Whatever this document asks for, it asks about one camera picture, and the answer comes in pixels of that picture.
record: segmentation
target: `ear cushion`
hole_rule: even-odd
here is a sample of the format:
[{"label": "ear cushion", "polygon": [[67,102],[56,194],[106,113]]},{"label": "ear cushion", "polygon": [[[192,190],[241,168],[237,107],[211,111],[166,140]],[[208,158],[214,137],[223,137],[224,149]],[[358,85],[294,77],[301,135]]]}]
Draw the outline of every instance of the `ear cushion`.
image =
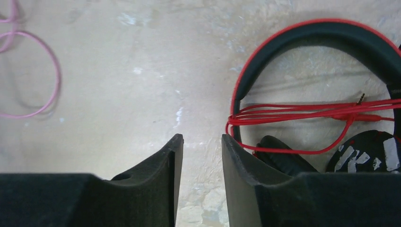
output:
[{"label": "ear cushion", "polygon": [[[258,147],[291,149],[287,144],[273,136],[265,136]],[[296,176],[302,172],[318,172],[311,164],[297,154],[280,154],[256,151],[255,155],[270,167],[290,176]]]},{"label": "ear cushion", "polygon": [[326,172],[392,172],[400,170],[400,142],[377,130],[362,132],[339,147]]}]

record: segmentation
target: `red wire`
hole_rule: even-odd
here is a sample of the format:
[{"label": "red wire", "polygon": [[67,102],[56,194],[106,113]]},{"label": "red wire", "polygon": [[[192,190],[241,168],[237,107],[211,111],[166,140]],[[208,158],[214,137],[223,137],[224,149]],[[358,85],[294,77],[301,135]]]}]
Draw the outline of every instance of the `red wire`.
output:
[{"label": "red wire", "polygon": [[[262,109],[262,108],[279,108],[279,109]],[[377,121],[394,121],[393,118],[381,117],[375,114],[365,114],[361,112],[371,112],[379,110],[389,110],[401,108],[401,99],[387,99],[381,101],[362,102],[356,103],[341,103],[341,104],[320,104],[320,105],[277,105],[277,104],[263,104],[252,105],[241,109],[238,114],[232,114],[228,117],[226,124],[226,133],[228,133],[229,126],[243,126],[243,125],[256,125],[266,124],[273,122],[292,121],[300,119],[310,119],[316,117],[328,117],[335,120],[346,121],[344,130],[341,135],[328,147],[321,150],[307,151],[307,150],[290,150],[290,149],[277,149],[277,148],[259,148],[239,143],[242,147],[253,149],[261,152],[271,153],[291,153],[291,154],[321,154],[334,148],[347,133],[351,124],[355,121],[362,122],[377,122]],[[309,112],[309,113],[283,113],[283,112]]]}]

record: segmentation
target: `black padded headband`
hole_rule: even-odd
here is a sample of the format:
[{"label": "black padded headband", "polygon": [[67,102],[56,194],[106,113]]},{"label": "black padded headband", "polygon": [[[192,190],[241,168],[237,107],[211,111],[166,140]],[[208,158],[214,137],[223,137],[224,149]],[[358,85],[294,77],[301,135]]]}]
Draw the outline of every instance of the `black padded headband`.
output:
[{"label": "black padded headband", "polygon": [[[344,19],[316,19],[287,27],[263,42],[249,58],[235,85],[231,114],[240,111],[240,102],[275,57],[300,46],[328,46],[356,58],[388,87],[392,99],[401,98],[401,52],[383,34],[358,22]],[[401,111],[394,109],[394,134],[401,134]],[[241,141],[238,126],[233,136]]]}]

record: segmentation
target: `pink cable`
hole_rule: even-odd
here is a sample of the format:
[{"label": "pink cable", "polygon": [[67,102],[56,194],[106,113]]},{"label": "pink cable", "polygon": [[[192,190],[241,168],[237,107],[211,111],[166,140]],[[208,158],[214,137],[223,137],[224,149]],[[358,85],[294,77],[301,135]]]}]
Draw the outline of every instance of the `pink cable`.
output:
[{"label": "pink cable", "polygon": [[0,34],[0,40],[3,37],[7,37],[6,41],[3,43],[2,47],[0,48],[0,53],[7,51],[11,44],[14,41],[14,37],[15,35],[20,35],[20,36],[24,36],[27,38],[31,38],[32,40],[34,40],[35,42],[37,42],[41,47],[43,47],[46,52],[50,55],[50,58],[53,61],[54,67],[56,69],[56,81],[55,81],[55,88],[53,90],[52,95],[50,96],[49,101],[47,101],[47,103],[42,106],[42,108],[40,108],[39,110],[37,110],[36,112],[30,113],[30,114],[26,114],[26,115],[12,115],[12,114],[7,114],[7,113],[0,113],[0,117],[6,117],[6,118],[13,118],[13,119],[21,119],[21,118],[28,118],[28,117],[32,117],[35,116],[39,113],[41,113],[42,111],[44,111],[45,109],[47,109],[57,98],[57,95],[59,93],[59,89],[60,89],[60,82],[61,82],[61,69],[60,69],[60,65],[57,61],[56,56],[54,55],[54,53],[52,52],[52,50],[50,49],[49,46],[47,46],[40,38],[36,37],[33,34],[30,34],[28,32],[24,32],[24,31],[18,31],[17,27],[18,27],[18,7],[17,7],[17,0],[10,0],[10,17],[8,19],[5,20],[0,20],[0,23],[11,23],[11,30],[9,32]]}]

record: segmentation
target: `white surface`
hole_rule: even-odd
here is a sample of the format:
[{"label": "white surface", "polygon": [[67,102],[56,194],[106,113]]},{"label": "white surface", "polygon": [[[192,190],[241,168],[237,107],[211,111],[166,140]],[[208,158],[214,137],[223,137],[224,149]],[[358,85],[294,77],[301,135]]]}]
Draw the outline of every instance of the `white surface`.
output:
[{"label": "white surface", "polygon": [[[8,14],[8,1],[0,13]],[[0,119],[0,171],[91,172],[110,179],[184,135],[178,226],[228,226],[220,137],[246,59],[284,27],[316,17],[368,24],[397,45],[397,0],[30,0],[24,29],[43,38],[63,70],[58,105],[28,120]],[[8,27],[1,25],[0,31]],[[50,59],[20,39],[0,55],[0,110],[22,114],[52,90]],[[384,84],[349,56],[308,47],[278,57],[246,103],[388,98]],[[380,112],[392,116],[391,111]],[[344,123],[313,120],[244,129],[292,148],[329,145]],[[347,138],[388,122],[356,123]],[[307,157],[323,170],[330,154]]]}]

